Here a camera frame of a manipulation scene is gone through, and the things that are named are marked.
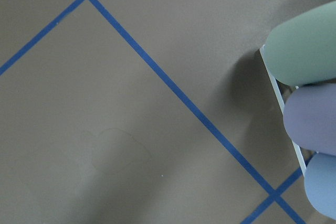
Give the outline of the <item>light green tumbler cup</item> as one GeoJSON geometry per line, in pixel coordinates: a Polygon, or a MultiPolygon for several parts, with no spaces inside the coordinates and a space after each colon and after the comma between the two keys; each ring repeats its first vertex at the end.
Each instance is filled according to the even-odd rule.
{"type": "Polygon", "coordinates": [[[283,84],[301,86],[335,78],[335,2],[275,27],[264,45],[264,63],[283,84]]]}

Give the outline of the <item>purple tumbler cup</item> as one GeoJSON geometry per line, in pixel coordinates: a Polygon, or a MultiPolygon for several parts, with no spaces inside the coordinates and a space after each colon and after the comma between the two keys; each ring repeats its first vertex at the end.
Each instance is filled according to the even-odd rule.
{"type": "Polygon", "coordinates": [[[335,155],[335,84],[308,85],[294,91],[285,103],[283,122],[300,147],[335,155]]]}

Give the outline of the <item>blue tumbler cup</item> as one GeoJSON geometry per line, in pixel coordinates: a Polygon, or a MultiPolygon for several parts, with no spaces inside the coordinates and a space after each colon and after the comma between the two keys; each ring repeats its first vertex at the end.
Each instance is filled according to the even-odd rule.
{"type": "Polygon", "coordinates": [[[319,213],[335,219],[335,156],[317,153],[307,165],[304,188],[319,213]]]}

